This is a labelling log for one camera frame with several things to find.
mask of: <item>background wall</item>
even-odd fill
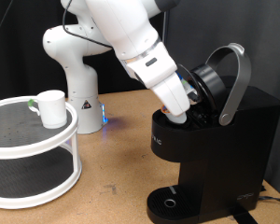
[[[252,62],[251,86],[280,99],[280,0],[184,0],[170,12],[167,48],[188,69],[217,48],[238,43]],[[236,75],[235,56],[218,68]],[[265,176],[280,191],[280,121]]]
[[[0,0],[0,21],[9,2]],[[62,24],[63,11],[60,0],[14,0],[0,29],[0,99],[54,89],[67,92],[62,67],[42,46],[46,30]],[[151,20],[160,34],[162,18]],[[66,21],[77,23],[70,13]],[[145,88],[126,74],[113,50],[84,58],[84,62],[97,71],[100,93]]]

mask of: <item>white cup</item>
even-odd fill
[[[28,102],[29,108],[40,116],[45,128],[57,129],[67,122],[65,94],[63,91],[43,91]]]

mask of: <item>wooden table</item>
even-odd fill
[[[144,224],[147,196],[177,184],[179,164],[150,149],[151,116],[161,107],[152,91],[100,95],[109,123],[78,137],[83,170],[77,184],[53,202],[22,210],[0,209],[0,224]],[[266,182],[261,195],[280,198]],[[259,224],[280,223],[280,202],[259,202],[251,215]],[[232,217],[207,222],[236,224]]]

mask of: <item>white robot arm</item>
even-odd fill
[[[189,98],[175,73],[175,62],[148,18],[162,9],[176,6],[178,2],[86,0],[95,23],[113,46],[130,77],[152,89],[176,117],[189,109]]]
[[[183,113],[189,100],[175,74],[175,62],[169,56],[151,18],[175,7],[179,0],[61,0],[63,7],[77,16],[78,24],[65,29],[76,35],[112,45],[132,78],[152,89],[170,112],[185,122]],[[97,74],[83,63],[84,56],[104,53],[110,48],[67,34],[62,26],[48,29],[43,45],[66,75],[69,103],[79,117],[78,133],[94,133],[102,128],[103,109],[98,100]]]

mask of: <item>single-serve coffee machine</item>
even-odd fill
[[[237,77],[220,77],[217,65],[230,53],[238,60]],[[180,162],[180,173],[177,185],[148,196],[152,222],[195,224],[256,208],[280,101],[248,86],[250,74],[244,48],[229,44],[190,71],[188,83],[197,85],[201,99],[187,111],[186,123],[154,113],[151,149],[164,160]]]

